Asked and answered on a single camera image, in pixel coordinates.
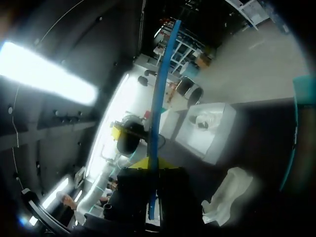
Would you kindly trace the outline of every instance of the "white cabinet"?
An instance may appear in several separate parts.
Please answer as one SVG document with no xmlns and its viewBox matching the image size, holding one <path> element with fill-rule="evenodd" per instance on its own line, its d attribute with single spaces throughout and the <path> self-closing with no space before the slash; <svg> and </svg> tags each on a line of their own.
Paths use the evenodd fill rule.
<svg viewBox="0 0 316 237">
<path fill-rule="evenodd" d="M 256 29 L 260 22 L 268 19 L 269 16 L 256 0 L 250 0 L 243 4 L 239 0 L 225 0 L 233 6 L 250 24 Z"/>
</svg>

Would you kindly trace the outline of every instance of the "ceiling light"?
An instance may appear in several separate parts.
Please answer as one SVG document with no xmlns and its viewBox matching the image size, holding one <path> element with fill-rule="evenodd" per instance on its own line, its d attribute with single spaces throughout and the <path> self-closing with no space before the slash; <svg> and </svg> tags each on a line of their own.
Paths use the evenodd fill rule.
<svg viewBox="0 0 316 237">
<path fill-rule="evenodd" d="M 49 205 L 55 200 L 56 194 L 59 191 L 64 190 L 64 188 L 68 185 L 69 179 L 66 178 L 61 184 L 58 185 L 58 187 L 48 196 L 48 198 L 43 202 L 42 206 L 44 209 L 47 209 Z M 30 223 L 32 226 L 36 224 L 38 221 L 34 216 L 30 218 Z"/>
<path fill-rule="evenodd" d="M 97 98 L 96 87 L 11 42 L 0 50 L 0 75 L 84 105 Z"/>
<path fill-rule="evenodd" d="M 80 192 L 78 193 L 77 197 L 75 198 L 75 202 L 77 202 L 79 200 L 79 197 L 81 196 L 82 194 L 82 190 L 80 190 Z"/>
</svg>

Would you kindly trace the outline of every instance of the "ceiling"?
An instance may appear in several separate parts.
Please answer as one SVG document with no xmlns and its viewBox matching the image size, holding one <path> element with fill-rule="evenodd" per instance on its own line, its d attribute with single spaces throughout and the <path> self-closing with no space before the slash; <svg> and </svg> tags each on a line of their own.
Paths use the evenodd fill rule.
<svg viewBox="0 0 316 237">
<path fill-rule="evenodd" d="M 93 106 L 83 106 L 0 79 L 0 169 L 14 200 L 20 200 L 17 176 L 23 188 L 42 198 L 62 177 L 86 164 L 112 93 L 139 53 L 142 5 L 142 0 L 47 0 L 24 15 L 9 34 L 9 40 L 96 86 L 99 95 Z M 8 113 L 15 98 L 18 134 Z M 55 111 L 80 121 L 62 123 Z"/>
</svg>

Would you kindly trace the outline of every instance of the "black chair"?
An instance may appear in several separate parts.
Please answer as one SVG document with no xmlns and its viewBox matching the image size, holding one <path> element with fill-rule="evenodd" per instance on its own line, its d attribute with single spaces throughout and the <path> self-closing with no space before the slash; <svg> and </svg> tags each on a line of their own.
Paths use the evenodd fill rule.
<svg viewBox="0 0 316 237">
<path fill-rule="evenodd" d="M 185 96 L 189 90 L 194 86 L 194 82 L 188 77 L 182 77 L 181 81 L 176 87 L 176 91 L 181 95 Z"/>
<path fill-rule="evenodd" d="M 203 89 L 201 87 L 195 89 L 188 98 L 188 108 L 192 105 L 197 105 L 203 96 Z"/>
</svg>

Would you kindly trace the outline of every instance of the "teal object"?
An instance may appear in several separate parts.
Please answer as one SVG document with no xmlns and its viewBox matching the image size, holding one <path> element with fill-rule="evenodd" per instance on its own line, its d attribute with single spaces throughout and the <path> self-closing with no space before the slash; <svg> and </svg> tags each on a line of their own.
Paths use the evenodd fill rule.
<svg viewBox="0 0 316 237">
<path fill-rule="evenodd" d="M 183 69 L 181 70 L 180 74 L 190 79 L 194 79 L 198 75 L 199 71 L 200 68 L 198 67 L 198 65 L 191 62 L 187 62 L 183 66 Z"/>
<path fill-rule="evenodd" d="M 294 102 L 295 102 L 295 120 L 296 128 L 294 134 L 294 146 L 296 145 L 297 130 L 298 130 L 298 105 L 316 105 L 316 81 L 311 76 L 302 76 L 293 80 L 294 86 Z M 280 186 L 280 191 L 284 188 L 286 180 L 290 174 L 295 156 L 295 148 L 292 154 Z"/>
</svg>

